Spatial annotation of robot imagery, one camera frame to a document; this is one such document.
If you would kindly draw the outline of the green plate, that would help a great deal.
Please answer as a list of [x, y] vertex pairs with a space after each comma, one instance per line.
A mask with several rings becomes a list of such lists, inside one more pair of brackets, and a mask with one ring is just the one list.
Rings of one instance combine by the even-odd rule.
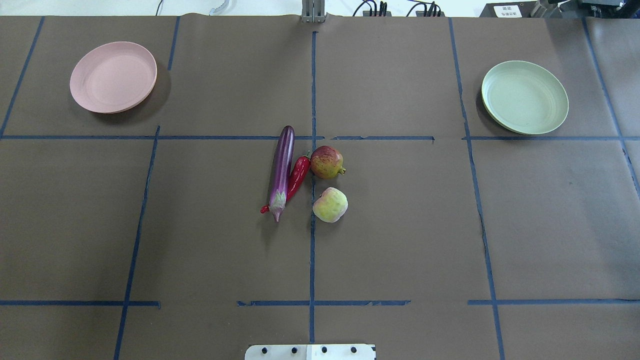
[[498, 125], [522, 135], [551, 133], [569, 116], [569, 96], [562, 82], [546, 68], [524, 60], [490, 68], [480, 94]]

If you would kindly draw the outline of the red chili pepper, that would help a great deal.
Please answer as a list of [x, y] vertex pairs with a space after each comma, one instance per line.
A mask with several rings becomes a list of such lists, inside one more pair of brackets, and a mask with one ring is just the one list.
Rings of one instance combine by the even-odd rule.
[[[310, 167], [311, 167], [310, 157], [307, 155], [302, 155], [298, 157], [294, 162], [291, 161], [291, 166], [290, 166], [290, 171], [288, 176], [288, 187], [286, 192], [286, 205], [288, 204], [288, 202], [290, 202], [290, 200], [295, 196], [295, 194], [298, 192], [298, 190], [302, 186], [302, 183], [304, 182], [308, 172], [310, 171]], [[268, 201], [270, 197], [271, 182], [272, 182], [272, 174], [270, 176]], [[267, 212], [270, 212], [269, 202], [260, 208], [261, 214], [265, 214]]]

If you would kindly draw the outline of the red yellow pomegranate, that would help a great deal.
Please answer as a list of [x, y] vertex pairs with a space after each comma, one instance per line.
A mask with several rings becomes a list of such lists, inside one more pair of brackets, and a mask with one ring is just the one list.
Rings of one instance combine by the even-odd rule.
[[323, 145], [311, 154], [310, 169], [318, 178], [329, 180], [346, 173], [343, 162], [342, 153], [331, 146]]

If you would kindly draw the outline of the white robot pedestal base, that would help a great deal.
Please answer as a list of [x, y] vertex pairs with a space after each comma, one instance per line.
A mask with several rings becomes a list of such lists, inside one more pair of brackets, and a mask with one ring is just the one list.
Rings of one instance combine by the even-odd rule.
[[250, 346], [245, 360], [376, 360], [373, 344], [256, 344]]

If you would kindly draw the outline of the aluminium frame post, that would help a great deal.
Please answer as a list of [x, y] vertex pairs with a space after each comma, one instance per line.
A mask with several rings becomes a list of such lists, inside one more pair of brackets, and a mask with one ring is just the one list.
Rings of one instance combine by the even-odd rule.
[[326, 21], [326, 0], [302, 0], [301, 22], [321, 24]]

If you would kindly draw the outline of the pink plate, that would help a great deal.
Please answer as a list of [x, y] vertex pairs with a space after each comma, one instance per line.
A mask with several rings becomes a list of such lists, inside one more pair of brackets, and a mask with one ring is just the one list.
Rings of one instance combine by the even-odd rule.
[[69, 87], [73, 100], [83, 109], [116, 114], [146, 100], [157, 77], [157, 62], [148, 49], [115, 41], [85, 54], [71, 72]]

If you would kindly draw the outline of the purple eggplant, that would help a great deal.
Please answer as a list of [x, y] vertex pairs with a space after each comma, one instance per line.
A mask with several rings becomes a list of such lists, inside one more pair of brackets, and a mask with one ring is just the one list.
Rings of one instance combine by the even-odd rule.
[[288, 178], [293, 159], [294, 143], [295, 130], [293, 126], [286, 125], [279, 135], [272, 162], [269, 210], [275, 223], [279, 223], [281, 215], [286, 208]]

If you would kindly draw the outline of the pink green peach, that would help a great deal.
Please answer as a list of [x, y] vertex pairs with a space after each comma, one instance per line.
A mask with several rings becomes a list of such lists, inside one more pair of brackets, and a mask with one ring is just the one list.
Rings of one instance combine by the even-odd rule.
[[327, 187], [312, 207], [313, 214], [325, 223], [336, 223], [347, 211], [347, 196], [336, 187]]

